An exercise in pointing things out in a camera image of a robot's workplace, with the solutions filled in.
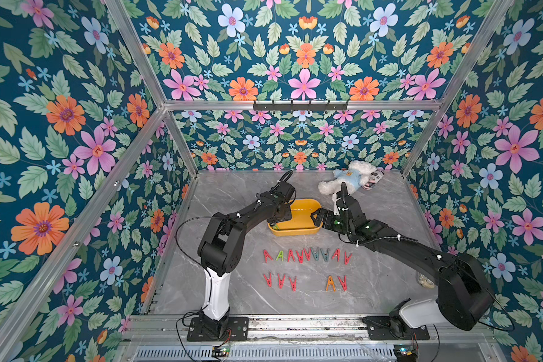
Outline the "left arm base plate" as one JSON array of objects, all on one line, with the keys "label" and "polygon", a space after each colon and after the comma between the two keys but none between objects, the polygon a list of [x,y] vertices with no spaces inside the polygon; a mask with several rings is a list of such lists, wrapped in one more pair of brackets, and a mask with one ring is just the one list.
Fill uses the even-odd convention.
[{"label": "left arm base plate", "polygon": [[200,315],[192,319],[187,334],[189,342],[246,341],[249,331],[248,317],[229,317],[225,315],[221,321]]}]

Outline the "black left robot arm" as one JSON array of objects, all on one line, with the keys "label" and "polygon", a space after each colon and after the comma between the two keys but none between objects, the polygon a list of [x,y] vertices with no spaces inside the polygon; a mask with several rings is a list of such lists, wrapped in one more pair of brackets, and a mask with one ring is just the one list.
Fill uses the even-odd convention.
[{"label": "black left robot arm", "polygon": [[255,200],[229,214],[216,213],[198,247],[200,264],[205,272],[206,291],[202,315],[219,323],[229,315],[229,283],[238,266],[247,234],[261,223],[276,224],[291,219],[291,205],[296,189],[279,181]]}]

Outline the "yellow plastic storage box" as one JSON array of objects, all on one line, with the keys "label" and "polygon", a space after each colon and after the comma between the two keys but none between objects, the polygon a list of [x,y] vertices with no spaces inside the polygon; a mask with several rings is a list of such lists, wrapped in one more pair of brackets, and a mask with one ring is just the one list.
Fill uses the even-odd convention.
[{"label": "yellow plastic storage box", "polygon": [[316,226],[312,214],[321,208],[320,202],[312,198],[297,199],[291,205],[292,219],[279,223],[278,229],[273,229],[268,224],[268,229],[276,237],[289,237],[300,235],[314,235],[319,232],[321,226]]}]

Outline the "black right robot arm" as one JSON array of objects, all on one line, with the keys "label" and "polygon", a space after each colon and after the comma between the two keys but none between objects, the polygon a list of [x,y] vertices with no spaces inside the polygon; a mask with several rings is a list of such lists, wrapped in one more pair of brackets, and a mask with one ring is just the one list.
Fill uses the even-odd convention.
[{"label": "black right robot arm", "polygon": [[416,270],[437,287],[437,296],[404,300],[389,313],[395,336],[427,324],[451,324],[469,331],[493,304],[494,292],[481,264],[468,254],[444,253],[401,235],[388,224],[369,220],[359,202],[345,190],[336,193],[335,211],[311,214],[316,226],[343,235],[349,243],[390,256]]}]

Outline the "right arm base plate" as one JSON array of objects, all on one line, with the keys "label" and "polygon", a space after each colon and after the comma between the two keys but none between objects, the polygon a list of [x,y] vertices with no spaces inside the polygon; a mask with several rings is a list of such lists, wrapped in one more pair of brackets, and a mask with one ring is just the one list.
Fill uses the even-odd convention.
[{"label": "right arm base plate", "polygon": [[365,316],[361,321],[366,325],[371,340],[426,341],[431,339],[427,327],[410,328],[399,317],[373,315]]}]

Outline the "red clothespin second row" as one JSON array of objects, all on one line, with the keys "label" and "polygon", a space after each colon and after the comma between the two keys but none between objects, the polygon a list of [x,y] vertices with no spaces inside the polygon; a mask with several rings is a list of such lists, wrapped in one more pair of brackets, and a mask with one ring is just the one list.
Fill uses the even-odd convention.
[{"label": "red clothespin second row", "polygon": [[342,277],[338,276],[339,283],[343,291],[348,290],[347,277],[344,275]]}]

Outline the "teal clothespin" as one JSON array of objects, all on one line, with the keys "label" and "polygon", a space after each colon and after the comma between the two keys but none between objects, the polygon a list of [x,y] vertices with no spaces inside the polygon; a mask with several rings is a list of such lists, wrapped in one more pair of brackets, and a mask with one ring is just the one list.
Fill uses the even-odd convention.
[{"label": "teal clothespin", "polygon": [[329,262],[330,261],[330,249],[329,248],[320,248],[319,249],[320,251],[320,255],[322,257],[322,259],[324,260],[324,262]]},{"label": "teal clothespin", "polygon": [[320,257],[320,248],[319,247],[311,248],[310,251],[312,253],[314,260],[318,261]]}]

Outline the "orange clothespin row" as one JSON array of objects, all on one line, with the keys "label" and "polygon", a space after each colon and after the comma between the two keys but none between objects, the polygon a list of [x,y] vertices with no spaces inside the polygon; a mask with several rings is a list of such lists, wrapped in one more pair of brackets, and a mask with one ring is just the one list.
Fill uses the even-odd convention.
[{"label": "orange clothespin row", "polygon": [[335,282],[334,282],[333,277],[331,275],[329,275],[327,277],[327,283],[326,283],[325,291],[333,291],[333,292],[337,291]]}]

